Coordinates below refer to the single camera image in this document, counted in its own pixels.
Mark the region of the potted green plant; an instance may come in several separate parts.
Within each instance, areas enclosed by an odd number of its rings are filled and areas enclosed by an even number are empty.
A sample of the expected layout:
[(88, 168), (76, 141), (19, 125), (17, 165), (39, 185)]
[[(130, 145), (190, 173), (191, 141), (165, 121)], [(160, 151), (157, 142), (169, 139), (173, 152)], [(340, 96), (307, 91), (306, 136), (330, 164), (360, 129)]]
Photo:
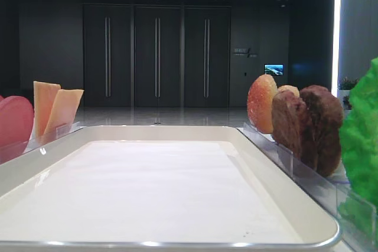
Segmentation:
[(337, 96), (344, 110), (351, 110), (352, 106), (349, 101), (350, 91), (357, 85), (359, 79), (341, 78), (338, 82)]

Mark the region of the brown meat patty right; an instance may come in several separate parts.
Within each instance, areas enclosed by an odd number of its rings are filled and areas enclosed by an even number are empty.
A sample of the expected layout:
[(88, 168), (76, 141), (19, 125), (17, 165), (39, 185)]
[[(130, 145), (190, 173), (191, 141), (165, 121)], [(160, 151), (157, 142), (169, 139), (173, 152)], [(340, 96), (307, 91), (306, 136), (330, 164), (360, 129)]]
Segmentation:
[(341, 161), (339, 129), (343, 124), (343, 108), (338, 98), (323, 86), (303, 88), (300, 98), (306, 103), (314, 127), (317, 147), (317, 173), (328, 177)]

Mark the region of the clear acrylic right rack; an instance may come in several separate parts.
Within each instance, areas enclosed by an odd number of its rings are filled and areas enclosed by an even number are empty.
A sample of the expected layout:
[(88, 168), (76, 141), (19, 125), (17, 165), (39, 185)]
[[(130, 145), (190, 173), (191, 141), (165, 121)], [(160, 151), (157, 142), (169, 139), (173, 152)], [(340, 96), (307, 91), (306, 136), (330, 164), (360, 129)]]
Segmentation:
[(343, 164), (331, 176), (296, 158), (291, 150), (245, 122), (245, 134), (314, 201), (339, 220), (343, 242), (353, 251), (377, 251), (377, 207), (351, 188)]

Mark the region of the clear acrylic rack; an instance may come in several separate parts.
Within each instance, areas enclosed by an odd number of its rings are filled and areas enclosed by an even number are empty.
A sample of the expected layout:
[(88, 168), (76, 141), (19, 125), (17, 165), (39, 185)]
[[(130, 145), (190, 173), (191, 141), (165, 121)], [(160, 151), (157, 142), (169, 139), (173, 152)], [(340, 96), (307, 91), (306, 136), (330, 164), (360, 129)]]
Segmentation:
[(23, 142), (17, 142), (3, 146), (1, 147), (1, 164), (11, 161), (31, 150), (43, 147), (44, 145), (67, 136), (68, 134), (73, 133), (80, 128), (80, 122), (75, 122), (71, 125), (62, 125), (59, 126), (56, 130), (39, 138), (33, 138)]
[(245, 134), (314, 201), (339, 220), (343, 242), (353, 251), (377, 251), (377, 207), (351, 188), (343, 164), (331, 176), (296, 158), (291, 150), (245, 122)]

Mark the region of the clear acrylic left rack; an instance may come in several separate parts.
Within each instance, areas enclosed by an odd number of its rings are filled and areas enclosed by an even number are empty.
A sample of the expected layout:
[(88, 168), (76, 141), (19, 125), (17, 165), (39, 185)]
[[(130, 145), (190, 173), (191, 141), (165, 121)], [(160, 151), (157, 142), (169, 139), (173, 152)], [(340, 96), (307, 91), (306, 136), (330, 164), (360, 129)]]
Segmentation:
[(80, 122), (75, 122), (71, 125), (62, 125), (59, 126), (56, 130), (39, 138), (33, 138), (23, 142), (17, 142), (3, 146), (1, 147), (1, 164), (11, 161), (31, 150), (43, 147), (44, 145), (67, 136), (68, 134), (73, 133), (80, 128)]

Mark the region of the orange cheese slice front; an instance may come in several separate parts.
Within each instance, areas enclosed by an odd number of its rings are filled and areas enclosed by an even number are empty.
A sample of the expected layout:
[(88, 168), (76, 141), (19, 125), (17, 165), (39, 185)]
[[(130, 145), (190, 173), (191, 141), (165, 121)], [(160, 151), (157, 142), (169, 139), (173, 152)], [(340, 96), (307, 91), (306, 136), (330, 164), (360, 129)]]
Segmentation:
[(77, 109), (84, 90), (60, 89), (54, 99), (47, 126), (45, 128), (42, 143), (50, 142), (57, 134), (57, 130), (68, 132), (74, 122)]

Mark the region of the orange cheese slice rear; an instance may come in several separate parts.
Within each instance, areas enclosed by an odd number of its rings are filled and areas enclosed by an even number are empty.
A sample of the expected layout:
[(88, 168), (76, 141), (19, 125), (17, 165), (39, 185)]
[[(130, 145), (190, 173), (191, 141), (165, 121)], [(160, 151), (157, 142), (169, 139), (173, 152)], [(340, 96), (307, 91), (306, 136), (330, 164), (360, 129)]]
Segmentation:
[(53, 103), (60, 84), (34, 81), (34, 134), (39, 138), (44, 134), (45, 128), (50, 118)]

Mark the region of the orange cheese slice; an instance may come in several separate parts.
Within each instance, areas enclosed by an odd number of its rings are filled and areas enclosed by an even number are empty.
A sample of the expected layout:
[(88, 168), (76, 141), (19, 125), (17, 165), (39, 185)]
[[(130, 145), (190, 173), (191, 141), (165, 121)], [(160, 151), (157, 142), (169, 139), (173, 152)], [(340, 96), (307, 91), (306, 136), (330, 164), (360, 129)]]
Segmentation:
[(50, 142), (57, 134), (57, 130), (68, 132), (74, 122), (77, 109), (84, 90), (60, 89), (54, 99), (47, 126), (45, 128), (42, 143)]
[(60, 84), (34, 81), (34, 134), (39, 138), (44, 134), (45, 128), (50, 118), (53, 103)]

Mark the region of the white rectangular tray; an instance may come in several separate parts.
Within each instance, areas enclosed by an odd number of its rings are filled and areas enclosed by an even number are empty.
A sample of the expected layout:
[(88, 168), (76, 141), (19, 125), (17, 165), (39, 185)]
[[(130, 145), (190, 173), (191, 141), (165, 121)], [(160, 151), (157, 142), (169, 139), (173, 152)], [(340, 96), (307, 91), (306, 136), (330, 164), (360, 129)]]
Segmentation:
[(278, 168), (240, 130), (225, 126), (90, 126), (27, 152), (1, 166), (1, 198), (90, 142), (229, 142), (250, 176), (261, 183), (300, 243), (178, 243), (3, 241), (2, 251), (330, 251), (338, 221)]

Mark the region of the round bread slice rear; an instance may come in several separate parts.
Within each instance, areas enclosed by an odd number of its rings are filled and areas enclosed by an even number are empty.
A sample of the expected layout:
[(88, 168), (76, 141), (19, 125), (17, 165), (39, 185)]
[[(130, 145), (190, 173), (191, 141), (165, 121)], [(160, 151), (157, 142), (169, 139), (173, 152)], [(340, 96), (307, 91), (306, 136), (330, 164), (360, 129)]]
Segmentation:
[(299, 90), (297, 87), (292, 85), (283, 85), (278, 88), (278, 92), (282, 91), (290, 91), (292, 92), (296, 97), (299, 97)]

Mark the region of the white paper tray liner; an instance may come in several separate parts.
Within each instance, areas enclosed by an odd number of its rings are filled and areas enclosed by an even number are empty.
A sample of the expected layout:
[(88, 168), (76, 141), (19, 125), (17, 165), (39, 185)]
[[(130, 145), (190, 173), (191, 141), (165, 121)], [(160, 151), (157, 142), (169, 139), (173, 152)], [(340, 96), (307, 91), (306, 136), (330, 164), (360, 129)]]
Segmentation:
[(1, 240), (300, 243), (229, 142), (90, 142), (1, 198)]

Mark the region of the brown meat patty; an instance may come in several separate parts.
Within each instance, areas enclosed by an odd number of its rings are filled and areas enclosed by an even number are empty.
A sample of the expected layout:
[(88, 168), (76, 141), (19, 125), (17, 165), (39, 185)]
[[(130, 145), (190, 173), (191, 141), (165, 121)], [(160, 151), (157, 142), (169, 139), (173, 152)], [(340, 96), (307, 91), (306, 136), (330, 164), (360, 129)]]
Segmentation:
[(343, 124), (343, 108), (338, 98), (323, 86), (303, 88), (300, 98), (306, 103), (314, 127), (317, 147), (317, 173), (328, 177), (341, 161), (339, 129)]
[(290, 91), (277, 93), (272, 100), (272, 125), (274, 140), (289, 149), (304, 165), (315, 170), (318, 154), (306, 103)]

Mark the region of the white wall sign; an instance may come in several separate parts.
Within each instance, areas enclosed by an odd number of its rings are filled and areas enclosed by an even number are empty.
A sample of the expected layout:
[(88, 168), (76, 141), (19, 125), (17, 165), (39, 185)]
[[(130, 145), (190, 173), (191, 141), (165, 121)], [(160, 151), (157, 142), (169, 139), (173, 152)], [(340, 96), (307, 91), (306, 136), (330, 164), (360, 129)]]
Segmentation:
[(247, 58), (257, 58), (258, 54), (251, 52), (251, 48), (234, 48), (233, 55), (235, 56), (246, 56)]

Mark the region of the green lettuce leaf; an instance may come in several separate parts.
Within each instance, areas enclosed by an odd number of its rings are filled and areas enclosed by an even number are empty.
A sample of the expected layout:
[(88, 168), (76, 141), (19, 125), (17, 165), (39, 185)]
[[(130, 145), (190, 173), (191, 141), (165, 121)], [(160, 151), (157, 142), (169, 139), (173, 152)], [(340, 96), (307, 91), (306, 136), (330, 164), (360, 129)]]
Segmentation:
[(377, 244), (377, 59), (350, 91), (352, 106), (340, 128), (341, 158), (351, 195), (340, 212)]

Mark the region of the brown meat patty left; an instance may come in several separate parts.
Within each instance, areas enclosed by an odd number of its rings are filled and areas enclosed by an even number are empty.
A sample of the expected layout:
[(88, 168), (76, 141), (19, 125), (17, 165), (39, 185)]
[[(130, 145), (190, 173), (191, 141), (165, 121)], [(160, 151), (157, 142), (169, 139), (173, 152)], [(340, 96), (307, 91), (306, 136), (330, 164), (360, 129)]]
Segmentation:
[(306, 103), (290, 91), (277, 93), (272, 100), (272, 125), (274, 140), (289, 149), (304, 165), (315, 170), (318, 154)]

